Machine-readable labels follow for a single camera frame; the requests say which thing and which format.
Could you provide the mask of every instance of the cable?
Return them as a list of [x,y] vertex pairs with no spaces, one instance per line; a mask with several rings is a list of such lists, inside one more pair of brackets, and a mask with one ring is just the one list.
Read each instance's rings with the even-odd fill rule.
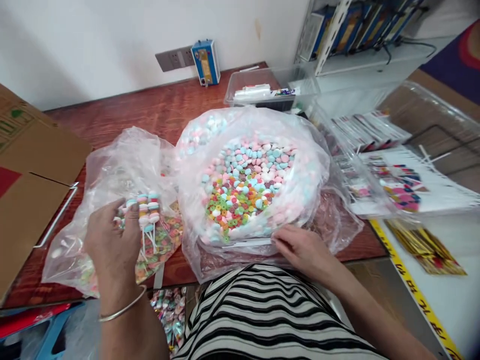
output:
[[432,45],[432,44],[429,44],[429,43],[426,43],[426,42],[411,41],[411,40],[412,39],[402,37],[401,40],[400,40],[400,43],[410,44],[410,45],[422,45],[422,46],[426,46],[426,47],[429,47],[429,48],[433,49],[433,51],[426,56],[427,58],[431,57],[433,54],[435,54],[437,52],[437,47],[435,45]]
[[392,54],[390,53],[390,50],[389,48],[387,47],[387,45],[383,45],[382,48],[385,49],[386,53],[388,54],[388,61],[386,62],[385,65],[388,65],[390,64],[390,62],[392,61]]

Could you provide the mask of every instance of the clear plastic container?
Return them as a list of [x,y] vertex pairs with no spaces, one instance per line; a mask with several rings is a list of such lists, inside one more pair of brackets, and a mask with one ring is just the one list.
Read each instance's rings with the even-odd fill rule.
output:
[[394,165],[399,159],[406,159],[407,166],[427,169],[422,179],[430,189],[422,193],[419,211],[411,216],[480,210],[480,125],[421,85],[404,81],[322,93],[307,107],[310,121],[327,138],[336,162],[349,161],[359,181],[369,186],[374,206],[362,208],[359,205],[362,200],[353,203],[357,215],[364,218],[405,215],[399,214],[364,164],[371,153],[356,153],[353,144],[327,121],[374,110],[388,111],[393,124],[412,134],[405,147],[395,148],[394,152],[384,150],[386,162]]
[[[250,91],[240,94],[245,89]],[[294,94],[274,96],[272,92],[280,89],[294,90]],[[258,108],[300,112],[319,94],[312,64],[297,64],[234,72],[228,82],[224,103],[232,107],[255,105]]]

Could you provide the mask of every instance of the wall outlet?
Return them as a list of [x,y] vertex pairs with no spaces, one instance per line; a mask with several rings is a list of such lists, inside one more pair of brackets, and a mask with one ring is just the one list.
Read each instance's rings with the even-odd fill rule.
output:
[[185,66],[195,66],[195,59],[192,55],[192,47],[187,46],[181,49],[181,55],[183,57],[183,61],[185,62]]
[[170,59],[171,65],[173,66],[174,69],[180,69],[184,67],[180,62],[180,58],[182,54],[180,53],[180,56],[179,56],[178,53],[179,53],[178,50],[172,50],[168,53],[168,58]]
[[181,47],[175,50],[159,52],[155,54],[156,60],[165,73],[171,70],[194,66],[191,46]]

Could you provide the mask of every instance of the red wooden table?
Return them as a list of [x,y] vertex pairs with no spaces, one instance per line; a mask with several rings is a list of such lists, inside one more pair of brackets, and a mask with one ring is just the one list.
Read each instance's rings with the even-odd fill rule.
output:
[[[221,82],[208,88],[201,87],[196,78],[153,87],[128,94],[117,95],[78,105],[47,111],[60,126],[66,127],[94,148],[110,144],[123,129],[137,126],[176,144],[187,123],[207,110],[224,108],[224,97],[230,75],[221,74]],[[85,183],[85,167],[78,176],[79,190],[64,216],[49,238],[66,226],[80,205]],[[3,309],[41,306],[59,302],[71,302],[82,298],[77,290],[55,283],[41,283],[42,269],[50,242],[43,248],[35,248],[10,288]],[[388,256],[371,227],[366,224],[351,245],[337,254],[343,262],[368,260]],[[195,283],[196,278],[187,264],[181,248],[165,263],[163,286]],[[153,286],[153,276],[147,280]]]

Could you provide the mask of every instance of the striped shirt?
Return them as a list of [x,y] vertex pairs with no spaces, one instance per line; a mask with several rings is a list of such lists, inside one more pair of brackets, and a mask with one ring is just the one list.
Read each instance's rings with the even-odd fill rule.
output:
[[385,359],[308,281],[250,265],[213,281],[174,359]]

